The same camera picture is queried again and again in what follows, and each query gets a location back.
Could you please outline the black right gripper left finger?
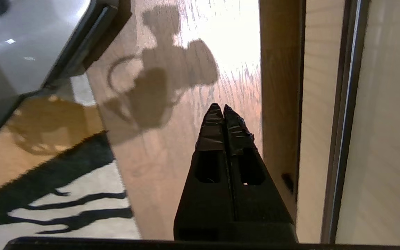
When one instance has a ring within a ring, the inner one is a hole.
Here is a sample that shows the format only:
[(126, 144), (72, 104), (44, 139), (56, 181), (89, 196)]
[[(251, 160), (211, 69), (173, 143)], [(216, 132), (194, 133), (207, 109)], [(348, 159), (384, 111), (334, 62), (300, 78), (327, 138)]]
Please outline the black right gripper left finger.
[(174, 220), (174, 239), (223, 241), (232, 221), (224, 118), (210, 105), (201, 123), (190, 170)]

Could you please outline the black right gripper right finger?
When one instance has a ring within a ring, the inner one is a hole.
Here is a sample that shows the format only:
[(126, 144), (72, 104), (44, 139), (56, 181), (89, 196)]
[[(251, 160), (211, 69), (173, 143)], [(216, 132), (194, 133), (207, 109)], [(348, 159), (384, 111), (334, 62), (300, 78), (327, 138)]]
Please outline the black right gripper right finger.
[(225, 105), (232, 229), (239, 241), (297, 242), (294, 222), (244, 119)]

